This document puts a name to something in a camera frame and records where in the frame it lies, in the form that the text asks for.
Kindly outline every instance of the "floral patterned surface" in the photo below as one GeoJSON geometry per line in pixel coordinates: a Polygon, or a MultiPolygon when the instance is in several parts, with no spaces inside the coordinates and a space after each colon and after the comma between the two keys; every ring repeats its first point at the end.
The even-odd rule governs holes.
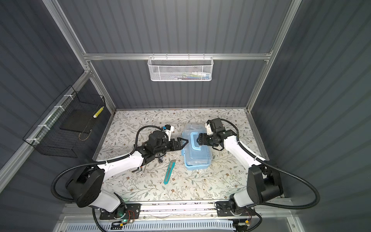
{"type": "MultiPolygon", "coordinates": [[[[240,131],[240,139],[260,154],[244,109],[117,111],[97,160],[130,152],[141,126],[172,125],[175,131],[171,137],[176,138],[181,137],[185,125],[205,124],[217,117],[234,123],[240,131]]],[[[233,129],[226,123],[224,126],[233,129]]],[[[138,144],[148,140],[151,131],[151,128],[142,130],[138,144]]],[[[144,173],[135,174],[128,170],[113,176],[103,183],[103,188],[130,202],[226,199],[246,188],[247,172],[235,157],[226,150],[212,149],[212,154],[212,163],[207,169],[188,171],[180,151],[168,152],[163,163],[155,159],[147,164],[144,173]],[[169,183],[165,185],[163,181],[172,159],[176,159],[176,164],[169,183]]]]}

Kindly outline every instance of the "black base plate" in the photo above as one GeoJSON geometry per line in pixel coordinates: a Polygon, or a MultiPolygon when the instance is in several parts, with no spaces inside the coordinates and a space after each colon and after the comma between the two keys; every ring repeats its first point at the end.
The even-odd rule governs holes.
{"type": "Polygon", "coordinates": [[[229,202],[228,201],[220,201],[215,202],[215,205],[220,210],[217,210],[218,217],[228,217],[228,216],[253,216],[255,215],[255,210],[252,208],[245,207],[244,209],[240,210],[241,214],[233,214],[230,210],[229,202]]]}
{"type": "MultiPolygon", "coordinates": [[[[139,218],[141,204],[126,204],[126,206],[128,207],[128,210],[133,211],[133,213],[134,213],[134,219],[138,219],[139,218]]],[[[110,212],[107,212],[107,211],[104,211],[103,213],[101,213],[101,215],[99,216],[99,219],[100,220],[111,220],[111,219],[115,220],[113,214],[110,213],[110,212]]],[[[129,219],[129,214],[127,213],[124,216],[123,219],[129,219]]],[[[130,212],[130,219],[133,219],[132,212],[130,212]]]]}

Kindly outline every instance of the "yellow connector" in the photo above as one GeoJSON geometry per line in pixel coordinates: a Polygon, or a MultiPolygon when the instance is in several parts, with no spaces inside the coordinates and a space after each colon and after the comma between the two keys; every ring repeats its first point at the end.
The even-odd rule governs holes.
{"type": "Polygon", "coordinates": [[[98,115],[103,111],[103,108],[104,106],[102,106],[95,114],[94,114],[94,118],[98,117],[98,115]]]}

